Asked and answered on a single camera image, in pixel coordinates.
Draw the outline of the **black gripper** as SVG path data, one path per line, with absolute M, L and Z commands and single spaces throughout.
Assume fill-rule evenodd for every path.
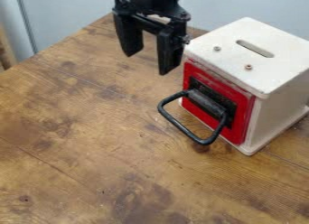
M 191 43 L 192 15 L 180 0 L 116 0 L 114 11 L 122 51 L 130 57 L 142 50 L 142 30 L 156 34 L 160 74 L 169 74 L 180 66 L 185 44 Z

